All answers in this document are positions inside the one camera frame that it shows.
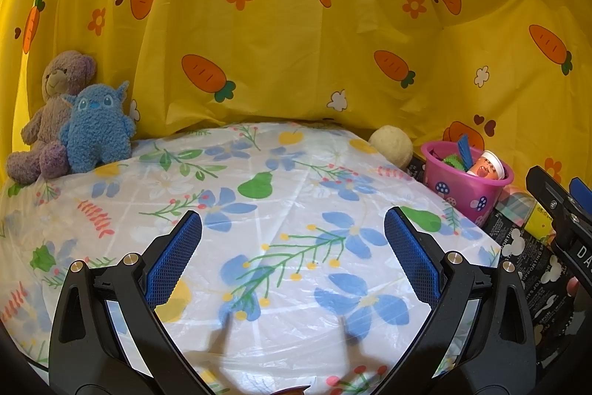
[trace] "floral tablecloth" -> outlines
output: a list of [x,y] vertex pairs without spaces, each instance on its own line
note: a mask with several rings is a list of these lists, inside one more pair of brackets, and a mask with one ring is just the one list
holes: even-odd
[[[367,392],[430,310],[384,237],[392,206],[406,207],[445,251],[496,264],[497,244],[347,131],[251,124],[141,141],[132,159],[91,173],[4,187],[0,316],[46,364],[72,261],[104,267],[141,253],[191,209],[202,216],[201,243],[156,312],[212,389]],[[131,362],[146,371],[117,304],[110,307]]]

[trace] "teddy bear's head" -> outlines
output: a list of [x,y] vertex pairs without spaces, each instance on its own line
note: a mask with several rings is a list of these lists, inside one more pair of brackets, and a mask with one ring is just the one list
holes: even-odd
[[95,60],[78,51],[64,51],[49,63],[43,72],[43,100],[62,94],[78,95],[93,79]]

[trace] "fuzzy white ball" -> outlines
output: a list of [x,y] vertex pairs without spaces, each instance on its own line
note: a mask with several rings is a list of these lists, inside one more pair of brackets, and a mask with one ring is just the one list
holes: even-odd
[[413,143],[409,136],[395,126],[378,128],[368,142],[399,169],[406,169],[413,157]]

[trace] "purple teddy bear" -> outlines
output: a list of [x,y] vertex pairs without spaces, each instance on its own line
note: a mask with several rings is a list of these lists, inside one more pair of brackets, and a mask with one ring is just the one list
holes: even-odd
[[6,171],[21,185],[30,185],[39,176],[52,179],[70,169],[66,148],[59,141],[61,127],[70,119],[70,106],[62,94],[78,95],[93,79],[97,65],[91,56],[78,51],[64,51],[43,72],[41,92],[45,106],[39,109],[21,131],[30,151],[8,156]]

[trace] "stuffed animal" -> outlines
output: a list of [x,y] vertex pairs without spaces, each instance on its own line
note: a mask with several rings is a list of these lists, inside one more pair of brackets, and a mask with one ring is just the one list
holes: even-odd
[[95,60],[78,51],[58,54],[43,72],[41,93],[45,106],[35,113],[21,131],[30,151],[18,151],[8,156],[6,172],[21,185],[30,185],[39,176],[52,179],[63,176],[69,170],[66,148],[58,135],[70,118],[70,106],[62,94],[76,95],[93,79]]
[[409,136],[394,126],[378,128],[368,142],[399,169],[406,169],[413,157],[413,143]]
[[123,114],[121,104],[129,82],[117,90],[94,84],[77,96],[63,96],[72,106],[70,121],[60,132],[73,173],[87,173],[97,164],[110,164],[131,157],[130,138],[134,121]]

